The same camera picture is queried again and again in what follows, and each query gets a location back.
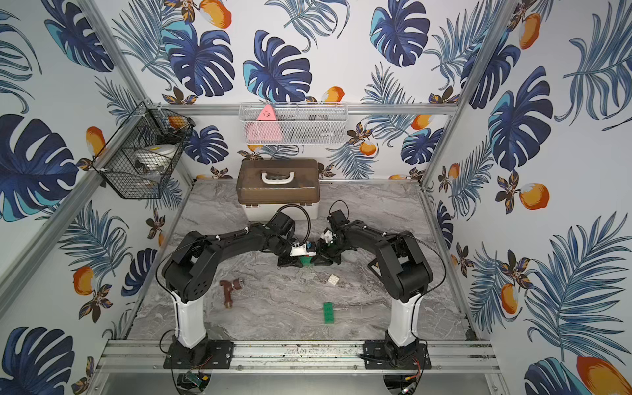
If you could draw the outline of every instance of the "green lego brick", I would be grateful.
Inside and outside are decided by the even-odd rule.
[[[298,257],[298,260],[301,262],[301,265],[303,265],[303,267],[314,266],[314,264],[312,263],[312,257]]]
[[[334,304],[330,301],[322,304],[322,311],[325,315],[325,324],[334,323]]]

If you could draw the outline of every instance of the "wallpaper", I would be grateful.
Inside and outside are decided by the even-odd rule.
[[[341,145],[247,145],[236,116],[192,116],[193,137],[182,162],[198,179],[237,178],[242,161],[316,159],[321,179],[415,179],[428,166],[443,133],[445,115],[426,116],[423,128],[388,140],[376,137],[361,116],[350,116],[348,141]]]
[[[512,394],[629,394],[632,3],[522,0],[424,187]]]
[[[0,273],[121,121],[108,87],[129,93],[95,34],[83,35],[89,28],[74,3],[0,5]]]
[[[101,11],[154,102],[400,104],[460,91],[498,4],[113,0]]]
[[[1,276],[134,103],[81,10],[63,0],[0,5],[0,100]],[[0,393],[88,389],[187,192],[177,174],[160,200],[98,188],[0,320]]]
[[[0,322],[0,393],[88,389],[106,341],[122,338],[132,319],[185,186],[175,174],[160,200],[99,188]]]
[[[245,4],[116,0],[101,11],[156,103],[457,103],[500,3]],[[116,97],[110,104],[125,108]],[[309,157],[323,178],[419,179],[446,123],[445,116],[371,114],[351,117],[348,141],[338,146],[247,147],[236,117],[194,118],[200,128],[185,163],[203,178],[235,177],[238,159]]]

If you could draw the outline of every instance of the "pink triangular object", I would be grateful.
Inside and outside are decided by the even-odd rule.
[[[271,104],[265,105],[264,109],[259,113],[257,121],[278,121]]]
[[[257,121],[277,121],[274,108],[270,104],[266,104],[264,109],[261,110]],[[247,126],[248,129],[248,143],[268,142],[268,141],[281,141],[283,140],[283,134],[281,133],[281,127],[278,122],[261,123],[252,122]]]

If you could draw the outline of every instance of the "black bracket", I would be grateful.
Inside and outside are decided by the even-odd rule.
[[[233,359],[234,343],[227,340],[209,340],[206,337],[193,348],[184,347],[175,336],[162,365],[165,369],[229,369]]]
[[[426,345],[415,341],[415,350],[403,358],[393,361],[387,350],[386,340],[374,340],[364,342],[364,355],[370,355],[373,360],[365,360],[364,367],[367,370],[377,369],[401,369],[401,370],[417,370],[415,359],[423,364],[423,369],[431,369],[430,357],[428,356]]]

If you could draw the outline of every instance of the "white wire basket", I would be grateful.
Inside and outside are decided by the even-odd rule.
[[[267,104],[277,121],[258,121]],[[336,145],[349,139],[345,103],[241,103],[239,119],[249,145]]]

